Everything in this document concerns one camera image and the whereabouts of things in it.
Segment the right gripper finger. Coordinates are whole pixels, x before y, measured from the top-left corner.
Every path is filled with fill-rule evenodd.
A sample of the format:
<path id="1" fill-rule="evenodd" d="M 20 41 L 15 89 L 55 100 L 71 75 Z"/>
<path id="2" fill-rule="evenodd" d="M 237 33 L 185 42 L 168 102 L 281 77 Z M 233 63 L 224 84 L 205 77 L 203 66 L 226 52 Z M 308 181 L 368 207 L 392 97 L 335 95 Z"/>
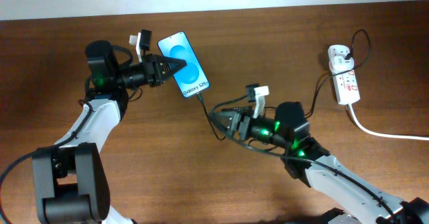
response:
<path id="1" fill-rule="evenodd" d="M 210 114 L 214 125 L 224 134 L 233 137 L 238 131 L 242 114 L 236 111 L 219 111 Z"/>
<path id="2" fill-rule="evenodd" d="M 252 111 L 252 106 L 242 106 L 242 107 L 229 107 L 221 109 L 222 112 L 235 112 L 235 113 L 250 113 Z"/>

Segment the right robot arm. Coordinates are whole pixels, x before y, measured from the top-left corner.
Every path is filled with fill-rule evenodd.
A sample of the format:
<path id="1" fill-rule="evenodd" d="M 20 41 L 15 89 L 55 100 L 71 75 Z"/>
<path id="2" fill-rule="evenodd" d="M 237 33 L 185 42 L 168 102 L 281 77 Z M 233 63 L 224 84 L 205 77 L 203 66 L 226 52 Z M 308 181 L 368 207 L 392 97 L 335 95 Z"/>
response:
<path id="1" fill-rule="evenodd" d="M 323 148 L 309 132 L 299 102 L 284 102 L 267 118 L 251 106 L 229 108 L 220 103 L 209 116 L 227 138 L 245 148 L 253 138 L 284 150 L 278 157 L 294 179 L 336 201 L 344 212 L 333 223 L 427 223 L 428 202 L 416 197 L 407 202 L 363 180 Z"/>

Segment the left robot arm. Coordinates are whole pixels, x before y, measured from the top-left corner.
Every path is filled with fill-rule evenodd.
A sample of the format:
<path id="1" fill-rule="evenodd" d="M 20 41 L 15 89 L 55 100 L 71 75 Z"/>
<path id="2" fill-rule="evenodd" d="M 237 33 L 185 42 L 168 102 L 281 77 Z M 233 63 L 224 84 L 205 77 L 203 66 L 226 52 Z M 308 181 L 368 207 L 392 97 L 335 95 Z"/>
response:
<path id="1" fill-rule="evenodd" d="M 120 123 L 130 100 L 128 90 L 158 87 L 186 61 L 148 54 L 137 64 L 119 64 L 116 46 L 106 40 L 85 49 L 93 87 L 85 88 L 82 113 L 53 146 L 32 158 L 37 216 L 41 223 L 134 223 L 111 206 L 100 152 Z"/>

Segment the white USB charger plug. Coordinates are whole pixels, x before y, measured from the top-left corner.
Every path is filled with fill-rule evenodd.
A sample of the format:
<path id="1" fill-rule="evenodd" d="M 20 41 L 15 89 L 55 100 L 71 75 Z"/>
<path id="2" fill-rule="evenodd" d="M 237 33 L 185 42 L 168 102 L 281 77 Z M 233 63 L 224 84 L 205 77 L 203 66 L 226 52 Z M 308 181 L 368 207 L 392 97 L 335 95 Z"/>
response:
<path id="1" fill-rule="evenodd" d="M 353 58 L 346 60 L 343 56 L 333 56 L 329 61 L 329 68 L 333 74 L 352 70 L 355 63 Z"/>

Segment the white power strip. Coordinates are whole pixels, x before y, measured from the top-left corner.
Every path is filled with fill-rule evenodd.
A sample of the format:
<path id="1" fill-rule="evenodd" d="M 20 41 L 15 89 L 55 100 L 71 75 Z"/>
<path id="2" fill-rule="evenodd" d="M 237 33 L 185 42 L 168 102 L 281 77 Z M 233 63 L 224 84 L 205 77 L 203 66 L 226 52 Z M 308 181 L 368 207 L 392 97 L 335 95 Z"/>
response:
<path id="1" fill-rule="evenodd" d="M 344 45 L 331 45 L 328 49 L 328 59 L 333 56 L 343 56 L 346 59 L 346 56 L 350 53 L 350 50 L 347 46 Z M 355 71 L 349 70 L 346 72 L 341 72 L 338 74 L 333 74 L 333 83 L 336 93 L 336 100 L 339 105 L 349 105 L 356 103 L 360 100 L 359 88 L 357 85 L 357 79 L 355 76 Z"/>

